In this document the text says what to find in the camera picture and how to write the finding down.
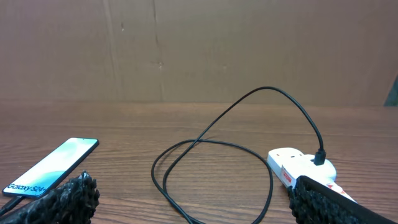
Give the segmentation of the blue Galaxy smartphone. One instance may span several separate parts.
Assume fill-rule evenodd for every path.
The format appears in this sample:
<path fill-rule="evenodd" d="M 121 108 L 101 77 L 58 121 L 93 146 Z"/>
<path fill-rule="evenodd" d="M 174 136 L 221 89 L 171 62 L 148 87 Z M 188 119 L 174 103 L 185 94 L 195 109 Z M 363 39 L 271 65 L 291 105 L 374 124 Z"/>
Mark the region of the blue Galaxy smartphone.
<path fill-rule="evenodd" d="M 61 183 L 98 145 L 92 138 L 69 138 L 2 190 L 7 197 L 40 198 Z"/>

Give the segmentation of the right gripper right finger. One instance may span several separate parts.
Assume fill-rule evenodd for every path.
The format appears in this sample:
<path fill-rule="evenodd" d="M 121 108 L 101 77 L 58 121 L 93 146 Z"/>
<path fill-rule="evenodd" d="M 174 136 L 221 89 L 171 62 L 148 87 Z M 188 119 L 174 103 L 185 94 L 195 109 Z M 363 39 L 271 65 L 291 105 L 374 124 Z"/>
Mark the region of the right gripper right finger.
<path fill-rule="evenodd" d="M 298 224 L 397 224 L 304 175 L 287 192 Z"/>

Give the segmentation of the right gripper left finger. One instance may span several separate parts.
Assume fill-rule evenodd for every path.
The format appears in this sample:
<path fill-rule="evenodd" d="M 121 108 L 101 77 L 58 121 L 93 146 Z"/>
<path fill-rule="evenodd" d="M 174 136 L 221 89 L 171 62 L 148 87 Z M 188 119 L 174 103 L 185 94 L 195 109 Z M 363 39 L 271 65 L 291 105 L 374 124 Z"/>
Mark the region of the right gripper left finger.
<path fill-rule="evenodd" d="M 99 198 L 96 179 L 83 171 L 40 199 L 1 215 L 1 224 L 90 224 Z"/>

